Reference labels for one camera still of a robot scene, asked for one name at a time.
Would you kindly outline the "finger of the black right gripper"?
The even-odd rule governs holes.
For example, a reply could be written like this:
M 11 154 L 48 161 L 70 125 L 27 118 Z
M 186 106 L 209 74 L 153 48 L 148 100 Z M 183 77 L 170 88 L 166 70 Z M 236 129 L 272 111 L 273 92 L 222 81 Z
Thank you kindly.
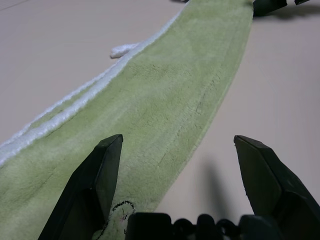
M 286 0 L 254 0 L 253 1 L 253 16 L 265 16 L 273 11 L 287 6 Z

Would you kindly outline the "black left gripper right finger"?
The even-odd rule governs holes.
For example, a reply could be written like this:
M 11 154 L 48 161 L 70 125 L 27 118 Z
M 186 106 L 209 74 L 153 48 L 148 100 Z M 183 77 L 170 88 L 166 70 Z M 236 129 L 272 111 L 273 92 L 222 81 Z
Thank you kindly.
M 320 206 L 297 175 L 262 142 L 243 135 L 233 142 L 254 214 L 272 218 L 285 240 L 318 240 Z

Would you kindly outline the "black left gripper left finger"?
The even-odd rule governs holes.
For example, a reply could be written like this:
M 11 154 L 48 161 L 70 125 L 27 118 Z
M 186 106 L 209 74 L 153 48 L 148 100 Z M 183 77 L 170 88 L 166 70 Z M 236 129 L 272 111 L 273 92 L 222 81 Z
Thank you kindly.
M 90 240 L 109 221 L 123 135 L 101 140 L 70 176 L 40 240 Z

